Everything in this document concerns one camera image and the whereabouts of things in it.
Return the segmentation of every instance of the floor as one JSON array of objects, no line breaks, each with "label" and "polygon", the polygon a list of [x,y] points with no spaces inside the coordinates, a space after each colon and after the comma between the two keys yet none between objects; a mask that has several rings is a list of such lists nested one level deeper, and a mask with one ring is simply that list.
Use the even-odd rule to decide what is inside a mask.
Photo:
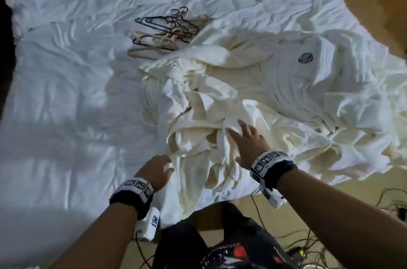
[{"label": "floor", "polygon": [[[389,46],[390,51],[398,56],[404,56],[407,49],[407,0],[345,0],[349,9],[358,17],[360,22],[371,34],[382,43]],[[369,203],[375,204],[384,188],[400,188],[407,190],[407,172],[392,169],[386,174],[376,174],[365,181],[348,181],[337,185],[337,188]],[[289,205],[273,209],[262,196],[254,196],[262,220],[267,230],[274,236],[283,236],[295,230],[304,230],[283,239],[279,239],[282,246],[303,239],[307,235],[307,226]],[[392,191],[385,195],[383,204],[389,204],[393,199],[404,200],[403,193]],[[260,223],[256,208],[251,197],[241,199],[239,208],[246,216],[252,217]],[[205,223],[210,224],[211,214],[198,213],[196,220],[200,229]],[[211,246],[223,239],[222,230],[203,230],[201,235]],[[154,254],[156,245],[141,243],[141,249],[146,258]],[[136,243],[131,242],[127,248],[121,269],[140,268],[143,261]]]}]

